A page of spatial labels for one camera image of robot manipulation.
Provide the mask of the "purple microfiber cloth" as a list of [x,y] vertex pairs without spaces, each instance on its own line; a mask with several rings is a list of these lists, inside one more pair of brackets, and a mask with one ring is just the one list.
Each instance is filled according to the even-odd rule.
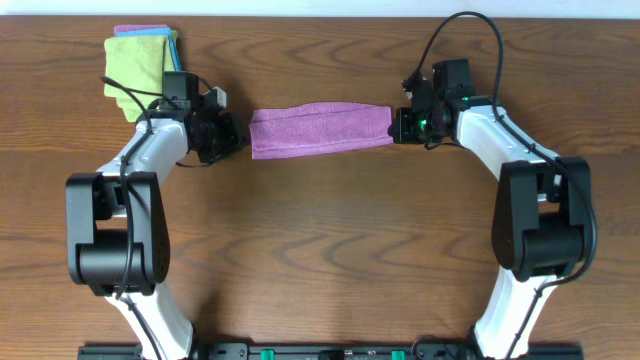
[[389,145],[391,108],[354,102],[315,102],[260,109],[250,123],[252,158],[284,159]]

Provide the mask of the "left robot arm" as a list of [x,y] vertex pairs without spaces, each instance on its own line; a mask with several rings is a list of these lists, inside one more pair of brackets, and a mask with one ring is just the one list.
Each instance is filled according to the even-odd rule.
[[227,95],[197,75],[166,72],[141,105],[135,132],[98,170],[72,174],[65,186],[68,270],[72,281],[116,307],[134,345],[84,345],[80,359],[217,359],[203,344],[167,285],[171,259],[161,186],[182,159],[208,167],[247,143]]

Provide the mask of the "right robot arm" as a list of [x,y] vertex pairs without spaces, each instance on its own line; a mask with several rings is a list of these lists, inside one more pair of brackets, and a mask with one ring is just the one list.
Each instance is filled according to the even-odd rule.
[[397,110],[389,133],[397,144],[464,148],[496,177],[491,244],[499,272],[467,340],[419,346],[416,357],[582,358],[577,345],[532,345],[529,336],[553,290],[593,253],[589,165],[540,146],[499,101],[477,95],[467,60],[438,62],[432,73],[403,81],[411,104]]

